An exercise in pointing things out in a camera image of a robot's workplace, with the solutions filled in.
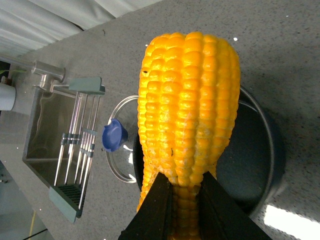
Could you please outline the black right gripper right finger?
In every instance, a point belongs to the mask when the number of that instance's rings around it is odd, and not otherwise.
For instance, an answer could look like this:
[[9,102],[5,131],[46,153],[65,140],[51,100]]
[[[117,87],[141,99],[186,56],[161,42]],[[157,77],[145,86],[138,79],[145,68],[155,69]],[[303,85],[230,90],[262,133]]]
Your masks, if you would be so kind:
[[203,175],[198,195],[202,240],[269,240],[210,172]]

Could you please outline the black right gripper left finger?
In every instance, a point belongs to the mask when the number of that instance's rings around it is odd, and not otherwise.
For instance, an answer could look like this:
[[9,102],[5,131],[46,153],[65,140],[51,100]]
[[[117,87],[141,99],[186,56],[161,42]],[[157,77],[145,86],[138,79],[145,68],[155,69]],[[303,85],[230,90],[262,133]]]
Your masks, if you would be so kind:
[[166,240],[169,234],[173,189],[168,178],[158,173],[135,217],[120,240]]

